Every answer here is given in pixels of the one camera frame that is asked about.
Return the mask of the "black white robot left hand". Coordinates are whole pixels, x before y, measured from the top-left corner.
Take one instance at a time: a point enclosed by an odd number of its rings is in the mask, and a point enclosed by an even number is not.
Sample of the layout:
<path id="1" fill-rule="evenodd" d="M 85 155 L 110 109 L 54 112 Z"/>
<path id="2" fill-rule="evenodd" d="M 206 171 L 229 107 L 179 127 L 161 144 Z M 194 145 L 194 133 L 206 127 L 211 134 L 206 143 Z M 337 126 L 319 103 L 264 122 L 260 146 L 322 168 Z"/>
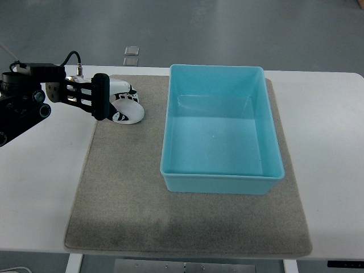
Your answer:
<path id="1" fill-rule="evenodd" d="M 121 98 L 128 98 L 139 103 L 137 91 L 127 81 L 110 78 L 98 73 L 91 79 L 92 113 L 97 120 L 108 119 L 110 103 Z"/>

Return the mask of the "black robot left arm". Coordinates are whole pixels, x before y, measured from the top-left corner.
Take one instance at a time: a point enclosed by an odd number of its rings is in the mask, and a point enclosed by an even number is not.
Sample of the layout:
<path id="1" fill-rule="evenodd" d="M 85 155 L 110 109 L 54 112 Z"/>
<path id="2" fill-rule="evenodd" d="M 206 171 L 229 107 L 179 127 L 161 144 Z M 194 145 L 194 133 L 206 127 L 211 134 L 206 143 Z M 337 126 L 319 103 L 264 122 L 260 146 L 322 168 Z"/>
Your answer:
<path id="1" fill-rule="evenodd" d="M 24 63 L 8 49 L 5 51 L 14 61 L 1 78 L 1 146 L 50 116 L 46 98 L 95 112 L 91 84 L 77 82 L 83 77 L 77 51 L 71 51 L 61 65 Z"/>

